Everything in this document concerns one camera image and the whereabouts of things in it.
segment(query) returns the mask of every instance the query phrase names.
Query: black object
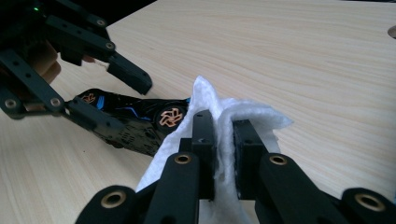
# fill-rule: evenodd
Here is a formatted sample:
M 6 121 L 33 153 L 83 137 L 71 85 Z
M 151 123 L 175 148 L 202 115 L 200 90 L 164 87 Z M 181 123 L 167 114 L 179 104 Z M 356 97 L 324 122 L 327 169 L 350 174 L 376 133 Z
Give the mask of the black object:
M 139 99 L 99 89 L 78 96 L 124 124 L 119 133 L 99 135 L 113 147 L 154 156 L 163 139 L 184 119 L 190 98 L 184 100 Z
M 49 41 L 65 61 L 81 65 L 87 55 L 107 62 L 109 73 L 146 94 L 152 86 L 149 75 L 116 52 L 106 27 L 105 20 L 67 0 L 1 1 L 0 70 L 7 73 L 0 76 L 3 111 L 12 119 L 63 116 L 102 138 L 118 136 L 124 123 L 78 97 L 65 102 L 26 62 L 32 47 Z M 19 92 L 23 88 L 28 94 Z
M 198 223 L 199 200 L 216 198 L 202 193 L 214 192 L 212 125 L 208 111 L 196 114 L 192 137 L 180 140 L 158 181 L 137 193 L 120 186 L 102 189 L 77 223 Z M 371 190 L 347 189 L 341 200 L 321 192 L 292 158 L 269 153 L 248 120 L 235 121 L 233 133 L 238 196 L 256 202 L 260 223 L 396 223 L 396 206 Z M 195 147 L 194 139 L 210 144 Z M 131 201 L 118 196 L 111 201 L 115 206 L 103 206 L 112 195 L 131 195 Z

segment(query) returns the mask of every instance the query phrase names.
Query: light wood surface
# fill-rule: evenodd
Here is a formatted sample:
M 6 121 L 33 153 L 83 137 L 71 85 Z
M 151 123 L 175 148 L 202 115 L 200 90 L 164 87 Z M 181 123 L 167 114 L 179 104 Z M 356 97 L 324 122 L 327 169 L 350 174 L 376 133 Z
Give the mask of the light wood surface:
M 272 105 L 294 120 L 282 152 L 335 197 L 396 191 L 396 4 L 160 0 L 108 28 L 146 70 L 143 98 L 185 98 L 197 76 L 223 97 Z M 104 63 L 62 63 L 65 100 L 89 89 L 137 93 Z M 115 149 L 66 119 L 0 113 L 0 222 L 72 223 L 100 189 L 135 188 L 150 158 Z

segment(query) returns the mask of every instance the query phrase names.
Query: screw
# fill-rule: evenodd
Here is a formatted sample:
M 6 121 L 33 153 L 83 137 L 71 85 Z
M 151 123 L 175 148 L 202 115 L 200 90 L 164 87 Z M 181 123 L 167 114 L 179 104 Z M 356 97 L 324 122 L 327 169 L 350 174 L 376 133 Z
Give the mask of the screw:
M 108 49 L 114 49 L 114 44 L 108 42 L 108 43 L 106 43 L 106 48 L 108 48 Z
M 58 98 L 52 98 L 52 99 L 50 99 L 50 104 L 53 106 L 60 106 L 61 101 Z
M 98 23 L 98 25 L 100 25 L 100 26 L 106 25 L 106 22 L 105 22 L 105 21 L 102 21 L 102 20 L 97 20 L 96 23 Z
M 5 100 L 5 104 L 8 109 L 13 109 L 13 108 L 17 107 L 17 102 L 12 99 Z

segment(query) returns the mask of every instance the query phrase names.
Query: crumpled tissue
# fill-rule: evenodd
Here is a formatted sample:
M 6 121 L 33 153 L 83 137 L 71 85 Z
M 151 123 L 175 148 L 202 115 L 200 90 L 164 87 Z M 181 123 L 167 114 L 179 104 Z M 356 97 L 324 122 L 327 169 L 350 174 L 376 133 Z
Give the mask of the crumpled tissue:
M 200 223 L 251 223 L 238 201 L 234 182 L 233 121 L 249 119 L 268 151 L 280 152 L 273 129 L 291 124 L 291 120 L 269 105 L 251 100 L 219 98 L 214 87 L 203 77 L 196 78 L 189 111 L 177 130 L 164 140 L 136 191 L 161 177 L 166 159 L 178 152 L 180 138 L 191 138 L 193 115 L 209 110 L 212 113 L 218 148 L 218 169 L 215 173 L 215 200 L 200 201 Z

